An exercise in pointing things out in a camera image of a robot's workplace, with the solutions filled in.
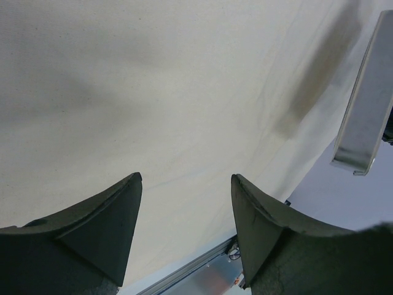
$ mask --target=metal plate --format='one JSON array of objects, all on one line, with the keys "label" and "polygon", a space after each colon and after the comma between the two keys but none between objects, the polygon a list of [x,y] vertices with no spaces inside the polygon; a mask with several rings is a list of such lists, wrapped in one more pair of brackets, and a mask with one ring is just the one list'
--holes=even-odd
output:
[{"label": "metal plate", "polygon": [[357,75],[332,164],[366,175],[393,104],[393,10],[381,13]]}]

